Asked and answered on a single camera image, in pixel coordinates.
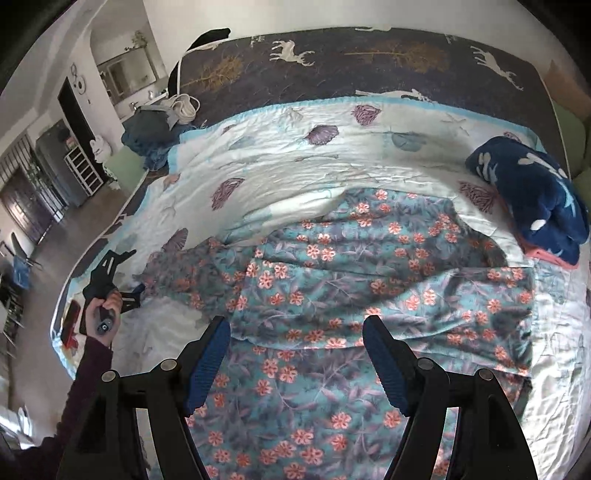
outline silver bolt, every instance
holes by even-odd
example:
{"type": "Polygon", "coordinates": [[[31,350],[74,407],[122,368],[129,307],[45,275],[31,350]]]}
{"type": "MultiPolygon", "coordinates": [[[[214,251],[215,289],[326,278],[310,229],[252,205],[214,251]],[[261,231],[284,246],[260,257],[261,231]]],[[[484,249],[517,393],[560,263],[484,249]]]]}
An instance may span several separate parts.
{"type": "Polygon", "coordinates": [[[480,370],[478,372],[478,375],[480,375],[480,378],[483,380],[492,380],[494,377],[492,372],[486,368],[483,368],[482,370],[480,370]]]}
{"type": "Polygon", "coordinates": [[[419,358],[417,365],[421,370],[431,370],[433,368],[433,362],[428,358],[419,358]]]}
{"type": "Polygon", "coordinates": [[[103,373],[103,376],[100,378],[103,382],[110,382],[112,380],[114,380],[116,377],[115,372],[113,372],[112,370],[108,370],[105,373],[103,373]]]}
{"type": "Polygon", "coordinates": [[[160,368],[162,370],[164,370],[165,372],[168,372],[169,370],[173,370],[176,366],[177,366],[177,361],[172,358],[168,358],[160,364],[160,368]]]}

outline floral garment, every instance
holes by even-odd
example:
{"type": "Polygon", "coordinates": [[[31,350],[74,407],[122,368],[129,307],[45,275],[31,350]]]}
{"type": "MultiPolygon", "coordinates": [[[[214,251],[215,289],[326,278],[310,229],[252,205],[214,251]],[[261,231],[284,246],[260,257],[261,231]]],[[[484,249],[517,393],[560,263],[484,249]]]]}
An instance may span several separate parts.
{"type": "MultiPolygon", "coordinates": [[[[529,374],[531,269],[506,267],[449,199],[348,190],[328,215],[256,247],[211,238],[158,252],[138,279],[149,296],[230,321],[226,358],[187,421],[212,478],[384,477],[406,418],[363,347],[370,314],[446,370],[495,370],[511,403],[529,374]]],[[[450,409],[434,478],[456,418],[450,409]]]]}

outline folded blue blanket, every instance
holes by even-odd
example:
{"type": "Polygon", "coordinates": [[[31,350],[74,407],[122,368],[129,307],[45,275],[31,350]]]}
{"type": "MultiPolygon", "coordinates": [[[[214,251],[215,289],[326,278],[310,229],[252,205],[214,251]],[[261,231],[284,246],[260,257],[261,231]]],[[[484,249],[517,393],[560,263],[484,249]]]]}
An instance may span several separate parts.
{"type": "Polygon", "coordinates": [[[495,137],[467,158],[466,167],[496,187],[527,242],[571,265],[579,262],[579,245],[589,238],[587,207],[548,154],[495,137]]]}

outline black door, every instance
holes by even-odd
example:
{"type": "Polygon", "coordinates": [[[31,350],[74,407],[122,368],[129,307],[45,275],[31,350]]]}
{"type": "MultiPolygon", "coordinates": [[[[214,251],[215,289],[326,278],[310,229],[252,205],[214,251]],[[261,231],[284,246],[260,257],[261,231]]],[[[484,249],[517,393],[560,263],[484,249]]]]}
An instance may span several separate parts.
{"type": "Polygon", "coordinates": [[[20,167],[2,187],[0,199],[29,240],[37,245],[54,219],[20,167]]]}
{"type": "Polygon", "coordinates": [[[64,85],[61,86],[57,100],[60,102],[61,110],[64,112],[64,116],[70,124],[72,133],[78,140],[82,150],[84,150],[84,153],[89,158],[100,177],[106,181],[108,178],[103,166],[95,161],[95,155],[92,153],[92,148],[90,147],[90,140],[94,140],[95,136],[88,126],[88,122],[80,109],[80,105],[78,105],[78,101],[76,100],[76,96],[74,95],[74,91],[72,90],[68,79],[66,79],[64,85]]]}

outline gray floor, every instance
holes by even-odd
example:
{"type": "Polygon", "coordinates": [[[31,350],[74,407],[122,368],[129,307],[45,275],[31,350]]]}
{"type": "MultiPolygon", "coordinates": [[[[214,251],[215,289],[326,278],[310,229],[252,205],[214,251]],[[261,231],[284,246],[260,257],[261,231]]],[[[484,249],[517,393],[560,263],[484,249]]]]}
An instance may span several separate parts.
{"type": "Polygon", "coordinates": [[[101,188],[81,208],[69,210],[35,250],[43,270],[33,268],[31,289],[24,298],[24,314],[12,363],[12,401],[26,406],[33,423],[33,439],[53,435],[72,380],[51,347],[49,327],[60,290],[86,248],[115,219],[126,201],[120,190],[101,188]]]}

